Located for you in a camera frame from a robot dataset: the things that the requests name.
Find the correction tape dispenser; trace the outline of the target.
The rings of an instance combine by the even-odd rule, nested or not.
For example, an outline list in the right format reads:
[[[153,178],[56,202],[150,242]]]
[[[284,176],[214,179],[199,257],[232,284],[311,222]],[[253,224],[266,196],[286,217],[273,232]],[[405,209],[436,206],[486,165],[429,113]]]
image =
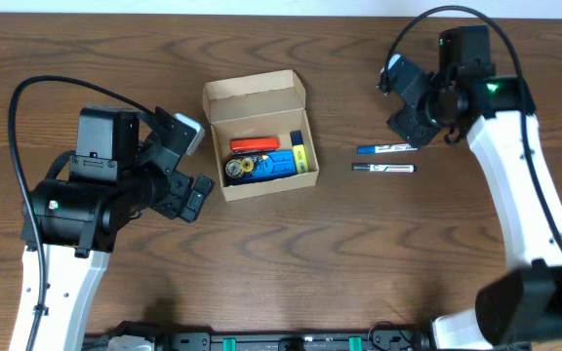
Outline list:
[[[229,160],[224,167],[225,175],[231,180],[251,176],[256,170],[258,164],[267,159],[268,156],[263,154],[233,158]]]

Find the blue whiteboard marker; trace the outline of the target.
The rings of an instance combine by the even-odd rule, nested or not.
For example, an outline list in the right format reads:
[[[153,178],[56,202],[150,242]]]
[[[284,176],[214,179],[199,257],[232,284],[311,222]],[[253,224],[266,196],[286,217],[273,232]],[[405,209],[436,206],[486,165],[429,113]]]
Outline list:
[[[395,152],[406,152],[406,151],[416,151],[416,150],[417,150],[416,147],[413,147],[408,143],[364,145],[364,146],[358,146],[356,148],[356,152],[359,155],[395,153]]]

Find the blue plastic stapler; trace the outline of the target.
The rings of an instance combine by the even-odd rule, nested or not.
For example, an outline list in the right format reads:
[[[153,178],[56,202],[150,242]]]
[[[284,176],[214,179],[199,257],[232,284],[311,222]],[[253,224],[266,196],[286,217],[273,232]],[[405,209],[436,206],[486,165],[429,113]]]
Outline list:
[[[244,173],[239,183],[263,182],[297,174],[294,154],[290,150],[248,155],[246,159],[254,162],[254,169]]]

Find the brown cardboard box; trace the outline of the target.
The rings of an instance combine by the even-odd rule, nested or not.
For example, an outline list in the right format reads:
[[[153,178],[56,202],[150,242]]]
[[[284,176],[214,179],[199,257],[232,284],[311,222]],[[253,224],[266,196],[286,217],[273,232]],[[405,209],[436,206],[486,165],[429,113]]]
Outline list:
[[[319,164],[306,112],[306,90],[294,70],[208,82],[203,88],[203,109],[211,124],[220,188],[227,202],[316,184]],[[230,182],[225,169],[235,157],[232,141],[275,137],[282,150],[290,151],[295,131],[301,133],[307,172],[255,183]]]

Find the orange highlighter pen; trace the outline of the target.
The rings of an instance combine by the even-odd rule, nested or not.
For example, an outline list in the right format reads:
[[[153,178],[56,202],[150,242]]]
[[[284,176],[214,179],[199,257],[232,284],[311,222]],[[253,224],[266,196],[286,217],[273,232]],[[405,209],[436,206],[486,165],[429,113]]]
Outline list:
[[[233,154],[274,151],[280,147],[277,137],[254,137],[234,139],[229,144]]]

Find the yellow highlighter pen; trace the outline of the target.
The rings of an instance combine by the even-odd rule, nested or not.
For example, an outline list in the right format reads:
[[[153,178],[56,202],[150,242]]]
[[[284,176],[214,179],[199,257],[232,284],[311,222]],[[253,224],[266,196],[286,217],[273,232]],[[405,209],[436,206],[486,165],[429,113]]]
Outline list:
[[[292,151],[294,155],[294,161],[298,174],[304,174],[309,172],[309,165],[306,157],[306,150],[304,147],[302,135],[300,131],[290,132],[290,138],[292,143]]]

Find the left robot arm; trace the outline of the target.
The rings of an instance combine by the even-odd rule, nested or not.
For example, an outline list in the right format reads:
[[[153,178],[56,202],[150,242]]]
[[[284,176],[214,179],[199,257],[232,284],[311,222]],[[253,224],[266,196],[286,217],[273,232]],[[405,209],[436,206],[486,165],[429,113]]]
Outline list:
[[[151,209],[197,219],[214,187],[180,173],[205,131],[158,108],[84,107],[75,150],[61,155],[22,211],[23,291],[10,347],[79,350],[117,232]]]

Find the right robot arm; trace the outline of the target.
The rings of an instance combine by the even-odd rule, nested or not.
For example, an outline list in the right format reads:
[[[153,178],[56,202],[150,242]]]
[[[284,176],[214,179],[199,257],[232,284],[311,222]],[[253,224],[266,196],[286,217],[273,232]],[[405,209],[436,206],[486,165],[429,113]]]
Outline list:
[[[379,87],[402,99],[388,126],[411,146],[426,146],[438,134],[468,144],[502,228],[504,276],[483,288],[471,308],[433,320],[427,345],[492,350],[561,340],[562,205],[530,91],[521,76],[497,74],[488,28],[442,32],[434,73],[390,52]]]

